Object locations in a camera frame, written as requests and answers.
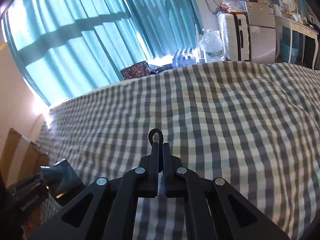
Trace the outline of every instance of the bed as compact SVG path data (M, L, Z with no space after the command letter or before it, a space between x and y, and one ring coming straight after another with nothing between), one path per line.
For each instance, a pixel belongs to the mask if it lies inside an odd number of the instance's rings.
M50 111L37 143L82 181L115 179L150 154L159 128L199 176L223 177L293 240L320 205L320 72L219 62L120 82ZM59 209L42 206L43 221ZM139 199L133 239L186 239L183 200Z

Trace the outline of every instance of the mini fridge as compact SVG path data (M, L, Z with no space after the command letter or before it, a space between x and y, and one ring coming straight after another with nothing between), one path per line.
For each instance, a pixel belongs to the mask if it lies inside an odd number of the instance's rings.
M273 8L270 5L240 1L247 11L250 30L251 61L260 64L275 62L276 23Z

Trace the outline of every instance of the metal pin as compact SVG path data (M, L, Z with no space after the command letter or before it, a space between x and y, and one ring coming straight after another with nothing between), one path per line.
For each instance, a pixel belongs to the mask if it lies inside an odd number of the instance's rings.
M105 178L97 179L97 184L99 186L105 185L106 183L107 183L107 180Z
M222 185L224 185L224 179L223 178L216 178L215 180L214 180L214 182L217 184L217 185L219 185L219 186L222 186Z
M136 172L137 174L143 174L145 171L146 171L146 170L145 170L144 168L142 168L142 167L138 167L138 168L135 169L135 172Z
M184 167L180 167L180 168L177 169L177 173L179 173L179 174L185 174L185 173L187 173L187 169L184 168Z

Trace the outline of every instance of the turquoise curtain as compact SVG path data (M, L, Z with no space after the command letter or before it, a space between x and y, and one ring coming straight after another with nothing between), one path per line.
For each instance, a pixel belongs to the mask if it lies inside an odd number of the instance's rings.
M201 27L194 5L15 0L4 19L5 33L20 72L50 105L119 82L120 70L135 63L194 48L195 22Z
M195 0L127 0L154 57L173 55L177 49L196 48L199 10Z

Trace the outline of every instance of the white suitcase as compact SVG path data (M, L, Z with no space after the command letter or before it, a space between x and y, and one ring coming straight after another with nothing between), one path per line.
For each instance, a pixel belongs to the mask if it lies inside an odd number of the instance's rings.
M229 60L249 60L249 33L244 14L221 13L218 16L224 52Z

